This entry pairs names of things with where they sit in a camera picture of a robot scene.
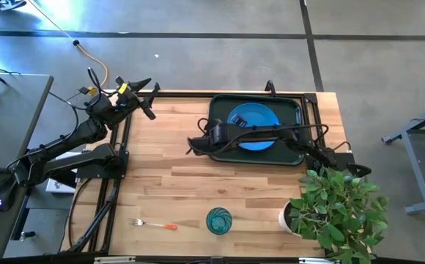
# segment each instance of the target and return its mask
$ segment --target orange-handled fork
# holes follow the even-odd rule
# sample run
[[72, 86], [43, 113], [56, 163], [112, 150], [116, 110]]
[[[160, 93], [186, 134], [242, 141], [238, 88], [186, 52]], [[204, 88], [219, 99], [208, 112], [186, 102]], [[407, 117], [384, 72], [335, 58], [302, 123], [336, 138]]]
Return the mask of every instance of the orange-handled fork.
[[163, 227], [163, 228], [170, 229], [170, 230], [177, 230], [176, 224], [151, 224], [151, 223], [142, 221], [141, 219], [130, 218], [130, 224], [136, 225], [136, 226], [141, 226], [143, 224], [146, 224], [146, 225], [150, 225], [150, 226], [153, 226], [153, 227]]

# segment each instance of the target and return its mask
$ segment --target concrete floor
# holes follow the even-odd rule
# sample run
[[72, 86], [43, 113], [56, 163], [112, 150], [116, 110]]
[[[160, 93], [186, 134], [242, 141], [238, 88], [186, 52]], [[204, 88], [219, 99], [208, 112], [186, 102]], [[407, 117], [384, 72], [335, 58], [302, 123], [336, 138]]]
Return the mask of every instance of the concrete floor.
[[[67, 30], [85, 32], [204, 32], [303, 34], [298, 0], [237, 1], [36, 1]], [[307, 0], [314, 34], [425, 35], [425, 1]], [[0, 30], [54, 30], [28, 4], [0, 14]], [[82, 45], [114, 77], [135, 81], [152, 77], [163, 89], [261, 90], [272, 79], [278, 90], [314, 91], [305, 40], [80, 38]], [[385, 146], [380, 138], [425, 110], [425, 41], [324, 41], [315, 49], [325, 91], [336, 92], [347, 139], [358, 163], [370, 166], [370, 180], [390, 197], [389, 228], [376, 253], [425, 261], [425, 213], [407, 216], [404, 206], [421, 194], [401, 142]], [[87, 85], [86, 67], [101, 68], [63, 37], [0, 37], [0, 67], [55, 77], [51, 91], [67, 98]], [[49, 97], [32, 144], [69, 131], [71, 110]], [[32, 203], [49, 210], [62, 230], [68, 198]], [[56, 241], [47, 245], [57, 245]], [[37, 254], [35, 248], [9, 245], [6, 256]]]

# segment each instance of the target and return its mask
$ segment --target white pot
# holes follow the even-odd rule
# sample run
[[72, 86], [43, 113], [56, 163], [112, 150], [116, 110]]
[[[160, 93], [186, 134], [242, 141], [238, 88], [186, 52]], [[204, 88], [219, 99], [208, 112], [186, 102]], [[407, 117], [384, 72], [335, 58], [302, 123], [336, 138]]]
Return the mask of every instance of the white pot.
[[298, 237], [302, 237], [301, 235], [294, 233], [294, 232], [290, 229], [290, 227], [288, 227], [288, 226], [287, 226], [287, 224], [286, 224], [286, 220], [284, 220], [284, 209], [286, 208], [286, 206], [287, 206], [289, 203], [290, 203], [290, 202], [287, 202], [287, 203], [284, 205], [284, 207], [283, 207], [283, 209], [281, 210], [281, 212], [279, 212], [279, 216], [278, 216], [279, 226], [280, 226], [283, 230], [285, 230], [286, 232], [289, 232], [289, 233], [291, 233], [291, 234], [293, 234], [293, 235], [296, 235], [296, 236], [298, 236]]

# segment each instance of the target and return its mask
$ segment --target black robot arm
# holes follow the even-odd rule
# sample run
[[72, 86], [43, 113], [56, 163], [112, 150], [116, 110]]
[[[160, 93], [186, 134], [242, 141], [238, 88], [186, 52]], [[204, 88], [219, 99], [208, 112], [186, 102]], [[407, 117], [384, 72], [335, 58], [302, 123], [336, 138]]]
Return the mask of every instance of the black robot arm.
[[[159, 84], [156, 83], [154, 90], [143, 100], [136, 94], [150, 80], [148, 78], [139, 82], [125, 83], [120, 77], [117, 77], [119, 89], [116, 92], [108, 95], [99, 94], [85, 103], [87, 106], [85, 111], [89, 115], [89, 119], [81, 123], [73, 133], [66, 136], [61, 135], [59, 139], [28, 150], [24, 156], [18, 159], [12, 168], [17, 184], [24, 187], [35, 186], [43, 183], [52, 175], [90, 164], [116, 166], [117, 155], [109, 144], [102, 144], [90, 153], [58, 161], [51, 160], [78, 146], [95, 143], [106, 138], [107, 127], [115, 128], [137, 108], [143, 109], [151, 120], [155, 119], [151, 108], [154, 97], [160, 90]], [[110, 97], [115, 94], [118, 95], [118, 98], [112, 105]]]
[[210, 120], [204, 127], [203, 137], [188, 138], [188, 144], [195, 155], [212, 155], [238, 147], [243, 142], [265, 142], [281, 140], [286, 146], [313, 158], [312, 168], [330, 167], [337, 170], [348, 169], [351, 173], [363, 177], [371, 172], [370, 168], [348, 162], [339, 162], [338, 153], [327, 147], [320, 147], [312, 139], [311, 128], [326, 125], [274, 125], [243, 128], [235, 124]]

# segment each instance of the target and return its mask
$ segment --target potted plant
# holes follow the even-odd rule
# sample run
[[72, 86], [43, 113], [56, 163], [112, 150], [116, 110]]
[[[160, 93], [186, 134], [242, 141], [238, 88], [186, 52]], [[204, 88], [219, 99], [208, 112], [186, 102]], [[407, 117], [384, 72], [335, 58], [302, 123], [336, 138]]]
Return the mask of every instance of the potted plant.
[[302, 239], [317, 240], [327, 258], [351, 263], [370, 263], [373, 246], [387, 228], [388, 199], [377, 196], [379, 186], [365, 183], [350, 172], [324, 168], [318, 175], [308, 170], [299, 179], [300, 198], [291, 198], [279, 214], [283, 229]]

